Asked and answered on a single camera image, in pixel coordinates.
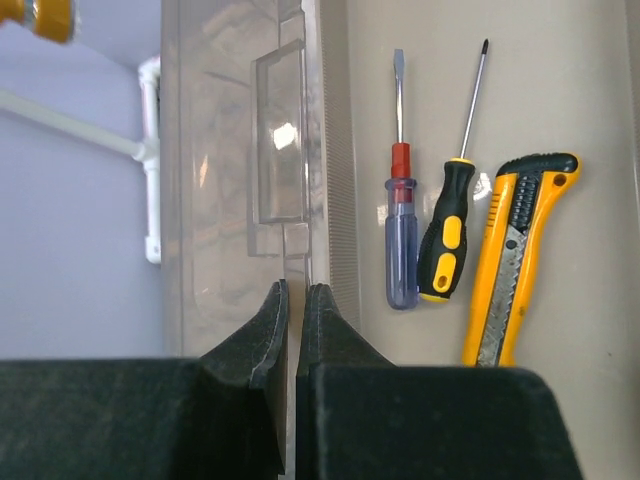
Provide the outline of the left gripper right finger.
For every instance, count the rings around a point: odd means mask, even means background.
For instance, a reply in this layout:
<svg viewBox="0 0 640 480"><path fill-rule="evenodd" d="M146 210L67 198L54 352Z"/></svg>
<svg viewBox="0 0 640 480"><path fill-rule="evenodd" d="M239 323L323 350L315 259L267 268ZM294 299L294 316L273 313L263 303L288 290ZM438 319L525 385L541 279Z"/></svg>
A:
<svg viewBox="0 0 640 480"><path fill-rule="evenodd" d="M309 288L296 375L300 479L578 479L549 386L520 368L396 366Z"/></svg>

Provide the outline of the brown translucent tool box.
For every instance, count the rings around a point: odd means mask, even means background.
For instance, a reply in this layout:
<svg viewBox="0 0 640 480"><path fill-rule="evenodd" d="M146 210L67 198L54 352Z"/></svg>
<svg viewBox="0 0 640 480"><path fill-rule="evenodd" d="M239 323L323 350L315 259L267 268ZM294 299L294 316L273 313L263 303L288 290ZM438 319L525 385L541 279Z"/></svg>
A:
<svg viewBox="0 0 640 480"><path fill-rule="evenodd" d="M216 477L638 477L637 2L166 1L160 61Z"/></svg>

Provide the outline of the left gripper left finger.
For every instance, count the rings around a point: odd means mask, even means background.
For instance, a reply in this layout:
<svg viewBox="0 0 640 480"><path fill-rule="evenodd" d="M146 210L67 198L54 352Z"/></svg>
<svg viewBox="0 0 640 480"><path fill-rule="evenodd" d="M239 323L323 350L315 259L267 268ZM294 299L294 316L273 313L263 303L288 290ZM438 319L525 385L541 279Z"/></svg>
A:
<svg viewBox="0 0 640 480"><path fill-rule="evenodd" d="M5 479L275 479L286 467L289 292L198 358L1 365Z"/></svg>

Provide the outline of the blue handled screwdriver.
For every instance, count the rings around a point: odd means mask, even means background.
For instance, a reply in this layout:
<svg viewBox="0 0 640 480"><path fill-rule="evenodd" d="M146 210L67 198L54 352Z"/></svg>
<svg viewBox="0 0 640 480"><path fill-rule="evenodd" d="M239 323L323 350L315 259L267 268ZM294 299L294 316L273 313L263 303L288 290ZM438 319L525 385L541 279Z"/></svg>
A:
<svg viewBox="0 0 640 480"><path fill-rule="evenodd" d="M385 182L387 215L385 219L386 298L395 310L413 309L418 302L417 218L414 193L416 180L411 176L411 147L404 140L404 70L402 49L393 55L395 75L396 138L391 147L390 178Z"/></svg>

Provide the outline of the yellow black screwdriver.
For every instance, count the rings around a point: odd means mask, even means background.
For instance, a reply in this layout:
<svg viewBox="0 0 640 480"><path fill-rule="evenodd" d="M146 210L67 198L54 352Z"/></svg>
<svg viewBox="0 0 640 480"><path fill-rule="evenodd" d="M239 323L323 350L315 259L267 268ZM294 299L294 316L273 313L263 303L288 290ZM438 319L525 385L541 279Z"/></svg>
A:
<svg viewBox="0 0 640 480"><path fill-rule="evenodd" d="M490 40L485 39L480 51L460 152L444 163L442 188L419 248L418 293L426 301L449 301L457 288L466 261L469 187L476 172L475 164L467 157L467 149L489 46Z"/></svg>

